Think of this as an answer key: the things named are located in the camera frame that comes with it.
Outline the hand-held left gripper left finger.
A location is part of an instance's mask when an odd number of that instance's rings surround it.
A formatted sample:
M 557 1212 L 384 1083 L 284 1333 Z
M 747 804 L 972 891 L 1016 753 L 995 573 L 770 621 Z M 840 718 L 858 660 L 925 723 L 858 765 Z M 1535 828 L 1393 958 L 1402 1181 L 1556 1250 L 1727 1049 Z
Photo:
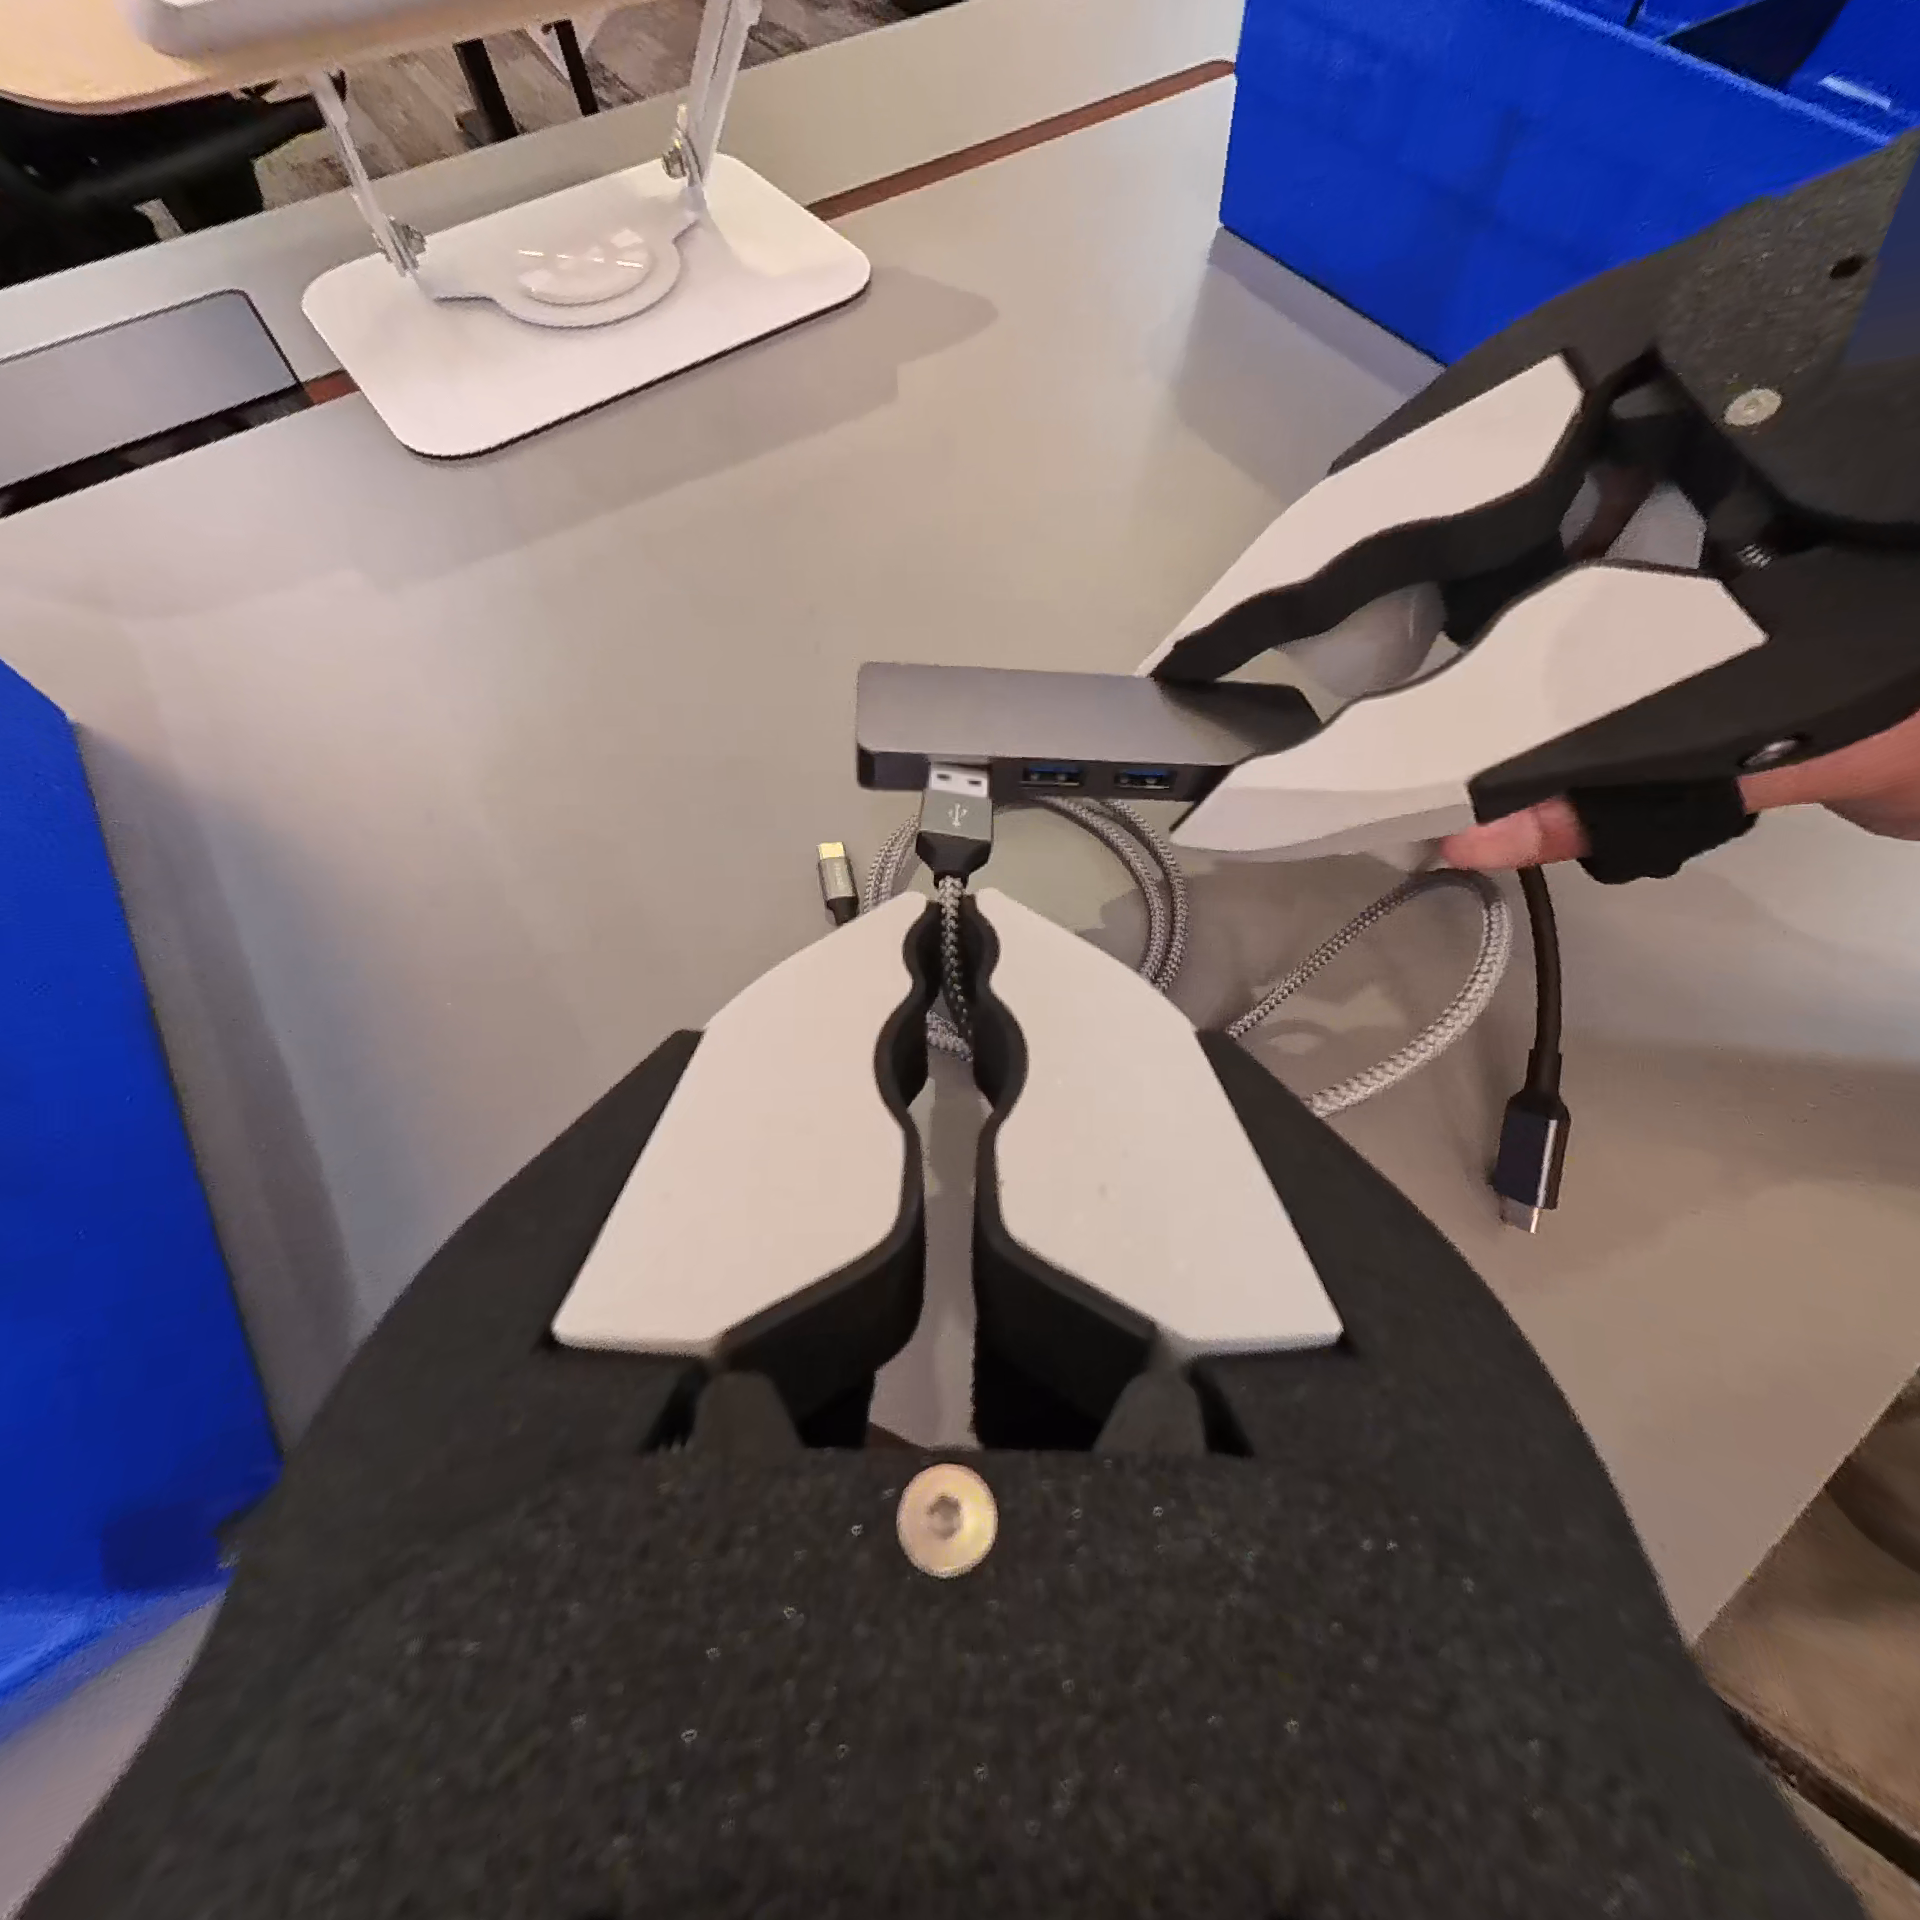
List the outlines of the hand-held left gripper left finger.
M 901 897 L 693 1040 L 553 1341 L 763 1376 L 797 1427 L 868 1397 L 923 1307 L 921 1088 L 923 898 Z

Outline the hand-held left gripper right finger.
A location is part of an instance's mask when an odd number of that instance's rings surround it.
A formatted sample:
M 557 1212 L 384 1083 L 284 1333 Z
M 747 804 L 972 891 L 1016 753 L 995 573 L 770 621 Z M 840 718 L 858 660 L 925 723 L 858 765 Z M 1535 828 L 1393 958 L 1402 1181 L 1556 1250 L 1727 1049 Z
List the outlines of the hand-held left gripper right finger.
M 977 1440 L 1079 1450 L 1159 1365 L 1330 1352 L 1328 1285 L 1193 1022 L 996 889 L 970 964 Z

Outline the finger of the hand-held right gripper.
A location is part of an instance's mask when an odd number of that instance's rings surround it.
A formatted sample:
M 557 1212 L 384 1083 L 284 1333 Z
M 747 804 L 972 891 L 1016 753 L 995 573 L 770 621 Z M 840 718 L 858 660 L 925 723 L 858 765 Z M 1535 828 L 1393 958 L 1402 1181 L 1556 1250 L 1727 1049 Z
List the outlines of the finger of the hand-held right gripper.
M 1285 507 L 1138 680 L 1225 686 L 1280 656 L 1324 708 L 1402 688 L 1572 566 L 1568 520 L 1639 363 L 1552 353 L 1332 469 Z
M 1357 698 L 1305 744 L 1233 769 L 1170 840 L 1218 857 L 1432 844 L 1469 824 L 1475 778 L 1762 641 L 1709 576 L 1581 562 L 1501 612 L 1465 656 Z

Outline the blue plastic bin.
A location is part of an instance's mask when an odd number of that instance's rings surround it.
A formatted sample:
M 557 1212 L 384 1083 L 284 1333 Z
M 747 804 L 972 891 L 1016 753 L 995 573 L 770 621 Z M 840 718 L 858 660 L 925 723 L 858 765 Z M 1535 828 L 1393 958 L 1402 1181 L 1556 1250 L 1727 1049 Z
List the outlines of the blue plastic bin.
M 1441 363 L 1916 129 L 1919 5 L 1248 3 L 1220 224 Z
M 216 1601 L 281 1453 L 81 744 L 2 670 L 2 1738 Z

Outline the person's right hand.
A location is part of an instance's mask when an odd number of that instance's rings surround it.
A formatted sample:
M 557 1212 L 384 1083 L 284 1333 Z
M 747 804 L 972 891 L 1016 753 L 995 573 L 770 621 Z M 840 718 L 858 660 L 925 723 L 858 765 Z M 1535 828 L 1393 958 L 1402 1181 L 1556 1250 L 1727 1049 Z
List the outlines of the person's right hand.
M 1882 840 L 1916 842 L 1919 718 L 1736 782 L 1586 789 L 1457 833 L 1439 852 L 1463 874 L 1575 861 L 1597 883 L 1664 881 L 1778 809 L 1825 809 Z

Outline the wooden book stand white base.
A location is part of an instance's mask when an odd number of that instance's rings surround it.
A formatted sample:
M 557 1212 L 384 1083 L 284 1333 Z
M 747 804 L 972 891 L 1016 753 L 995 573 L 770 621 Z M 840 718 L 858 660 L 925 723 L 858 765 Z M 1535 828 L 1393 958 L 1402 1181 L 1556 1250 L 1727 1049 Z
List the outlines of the wooden book stand white base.
M 130 113 L 303 80 L 378 254 L 303 312 L 397 444 L 467 460 L 527 442 L 804 320 L 872 281 L 841 234 L 722 155 L 760 3 L 708 3 L 658 161 L 432 236 L 393 220 L 329 76 L 460 32 L 561 21 L 535 3 L 5 5 L 5 99 Z

